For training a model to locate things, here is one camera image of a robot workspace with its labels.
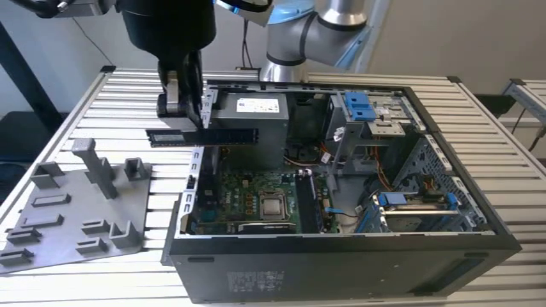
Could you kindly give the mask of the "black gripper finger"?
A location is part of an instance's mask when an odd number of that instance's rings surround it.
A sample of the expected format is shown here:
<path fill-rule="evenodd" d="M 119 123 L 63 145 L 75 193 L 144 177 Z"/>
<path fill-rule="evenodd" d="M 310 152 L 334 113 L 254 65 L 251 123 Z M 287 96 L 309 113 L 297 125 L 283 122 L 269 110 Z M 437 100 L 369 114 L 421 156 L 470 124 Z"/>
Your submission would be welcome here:
<path fill-rule="evenodd" d="M 202 52 L 193 51 L 189 54 L 187 61 L 187 84 L 191 102 L 189 103 L 189 117 L 191 118 L 198 129 L 202 129 L 202 96 L 203 96 L 203 71 L 202 71 Z"/>
<path fill-rule="evenodd" d="M 187 84 L 189 54 L 178 65 L 158 62 L 163 93 L 158 96 L 156 114 L 171 129 L 198 129 L 189 117 L 191 102 Z"/>

